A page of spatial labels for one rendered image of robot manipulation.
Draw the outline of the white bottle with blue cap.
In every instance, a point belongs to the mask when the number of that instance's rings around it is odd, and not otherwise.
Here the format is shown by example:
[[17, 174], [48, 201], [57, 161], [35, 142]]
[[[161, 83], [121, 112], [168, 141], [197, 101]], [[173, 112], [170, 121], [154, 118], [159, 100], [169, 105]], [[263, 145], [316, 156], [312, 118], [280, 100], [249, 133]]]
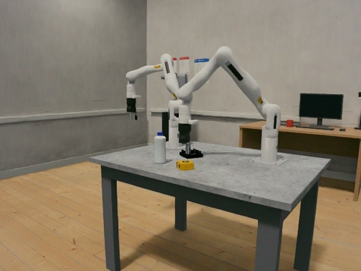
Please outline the white bottle with blue cap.
[[166, 137], [163, 136], [163, 132], [157, 132], [157, 136], [154, 137], [155, 141], [155, 163], [166, 163]]

